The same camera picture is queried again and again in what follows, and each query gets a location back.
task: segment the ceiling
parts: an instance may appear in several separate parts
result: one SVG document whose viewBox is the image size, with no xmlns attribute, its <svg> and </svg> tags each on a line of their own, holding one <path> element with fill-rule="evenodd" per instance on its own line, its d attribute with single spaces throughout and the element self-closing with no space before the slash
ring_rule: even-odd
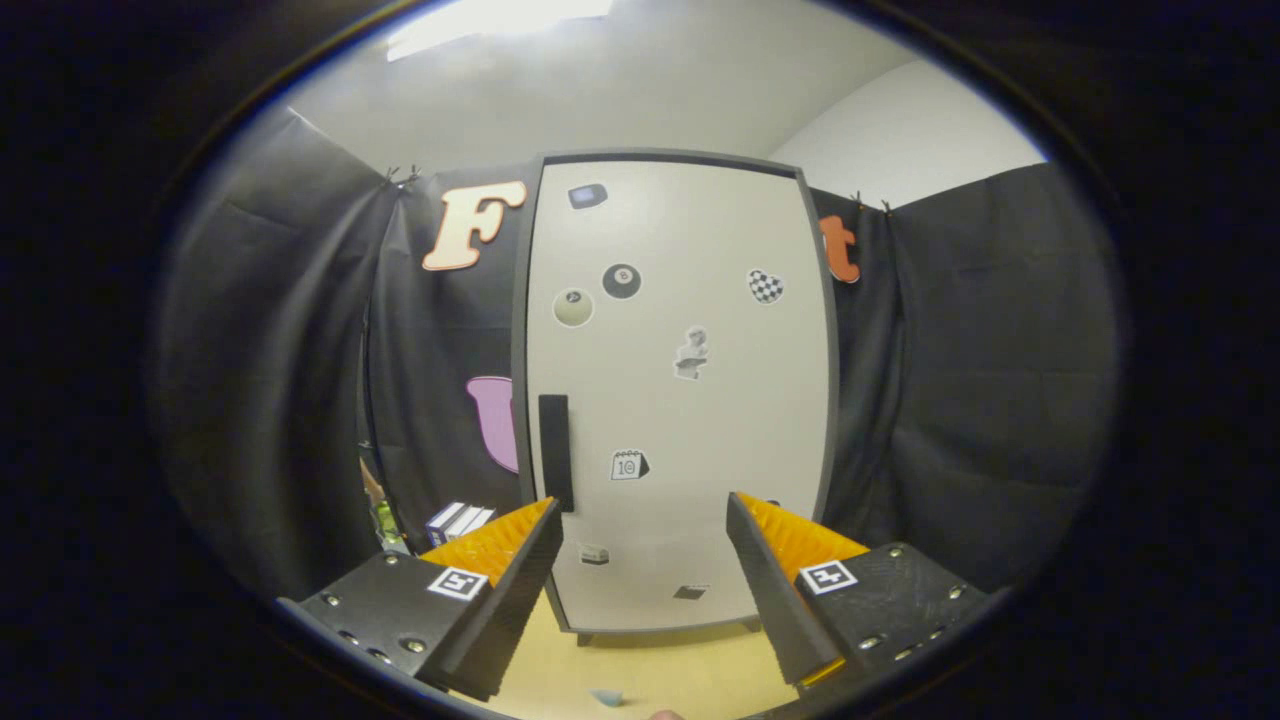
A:
<svg viewBox="0 0 1280 720">
<path fill-rule="evenodd" d="M 914 59 L 801 0 L 614 0 L 605 18 L 465 37 L 396 63 L 372 41 L 284 101 L 379 172 L 620 146 L 768 158 Z"/>
</svg>

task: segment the checkered heart sticker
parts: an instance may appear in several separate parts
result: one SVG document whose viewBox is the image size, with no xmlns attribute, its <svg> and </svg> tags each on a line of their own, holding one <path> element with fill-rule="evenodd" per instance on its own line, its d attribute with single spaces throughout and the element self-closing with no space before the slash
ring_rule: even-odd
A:
<svg viewBox="0 0 1280 720">
<path fill-rule="evenodd" d="M 772 305 L 782 297 L 782 278 L 760 269 L 748 273 L 746 287 L 760 305 Z"/>
</svg>

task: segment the wooden floor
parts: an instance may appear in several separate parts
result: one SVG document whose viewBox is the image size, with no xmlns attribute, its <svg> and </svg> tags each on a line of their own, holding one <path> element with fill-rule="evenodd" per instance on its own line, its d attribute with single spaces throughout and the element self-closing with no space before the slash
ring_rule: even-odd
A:
<svg viewBox="0 0 1280 720">
<path fill-rule="evenodd" d="M 590 694 L 595 688 L 621 692 L 622 706 L 605 707 Z M 502 692 L 476 705 L 529 720 L 648 720 L 659 710 L 686 720 L 730 720 L 795 698 L 763 632 L 723 625 L 596 635 L 589 647 L 577 647 L 577 635 L 559 630 L 543 593 Z"/>
</svg>

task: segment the gray frame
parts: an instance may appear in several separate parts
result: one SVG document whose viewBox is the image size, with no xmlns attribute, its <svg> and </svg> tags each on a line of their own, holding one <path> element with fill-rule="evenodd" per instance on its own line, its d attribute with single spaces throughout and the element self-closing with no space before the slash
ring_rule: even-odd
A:
<svg viewBox="0 0 1280 720">
<path fill-rule="evenodd" d="M 525 389 L 527 378 L 525 377 L 526 368 L 526 334 L 525 328 L 527 323 L 529 314 L 529 263 L 530 254 L 532 251 L 532 238 L 534 238 L 534 223 L 538 215 L 538 199 L 539 191 L 543 183 L 543 169 L 547 165 L 556 165 L 562 163 L 607 163 L 617 160 L 630 160 L 630 161 L 645 161 L 645 163 L 687 163 L 698 165 L 714 165 L 719 168 L 735 168 L 740 170 L 751 170 L 756 173 L 767 173 L 771 176 L 780 176 L 786 178 L 794 178 L 800 184 L 800 195 L 804 199 L 805 210 L 809 213 L 809 225 L 813 232 L 814 249 L 817 250 L 819 272 L 823 278 L 829 274 L 827 268 L 827 247 L 823 242 L 822 229 L 818 227 L 818 211 L 813 204 L 813 195 L 809 192 L 809 183 L 804 179 L 804 170 L 794 165 L 783 165 L 781 163 L 771 163 L 768 160 L 755 160 L 751 158 L 740 158 L 736 155 L 723 155 L 719 152 L 698 152 L 692 150 L 662 150 L 652 147 L 636 147 L 636 149 L 600 149 L 600 150 L 572 150 L 563 152 L 541 152 L 534 156 L 534 168 L 536 170 L 535 186 L 529 188 L 529 196 L 525 200 L 525 206 L 529 209 L 521 220 L 518 247 L 516 251 L 516 278 L 515 278 L 515 297 L 512 299 L 512 322 L 511 322 L 511 414 L 513 425 L 516 429 L 516 460 L 518 465 L 520 477 L 520 491 L 521 497 L 526 503 L 536 502 L 538 487 L 534 482 L 532 475 L 532 446 L 531 438 L 529 437 L 529 397 Z M 829 372 L 828 387 L 831 392 L 827 397 L 827 442 L 823 450 L 822 459 L 822 479 L 818 486 L 818 501 L 814 506 L 813 520 L 822 521 L 822 516 L 827 510 L 827 491 L 831 487 L 831 468 L 835 462 L 836 455 L 836 421 L 837 421 L 837 407 L 840 404 L 840 337 L 836 332 L 836 300 L 835 291 L 831 287 L 831 282 L 822 283 L 822 296 L 823 304 L 827 307 L 827 366 Z M 552 611 L 556 614 L 556 621 L 561 626 L 561 632 L 566 633 L 580 633 L 580 634 L 645 634 L 645 633 L 660 633 L 671 630 L 691 630 L 696 628 L 708 628 L 714 625 L 728 625 L 735 623 L 745 623 L 754 620 L 755 616 L 740 618 L 736 620 L 724 620 L 721 623 L 709 623 L 705 625 L 686 626 L 686 628 L 658 628 L 650 630 L 591 630 L 588 628 L 573 628 L 568 624 L 564 618 L 564 607 L 561 603 L 559 593 L 556 589 L 554 574 L 547 578 L 547 597 L 550 600 Z"/>
</svg>

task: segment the small blue object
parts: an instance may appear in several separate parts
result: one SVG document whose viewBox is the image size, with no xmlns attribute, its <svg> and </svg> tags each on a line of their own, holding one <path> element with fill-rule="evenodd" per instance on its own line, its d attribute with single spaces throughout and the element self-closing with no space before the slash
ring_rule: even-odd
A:
<svg viewBox="0 0 1280 720">
<path fill-rule="evenodd" d="M 622 693 L 617 691 L 591 691 L 591 697 L 600 701 L 600 705 L 607 707 L 617 707 L 622 705 Z"/>
</svg>

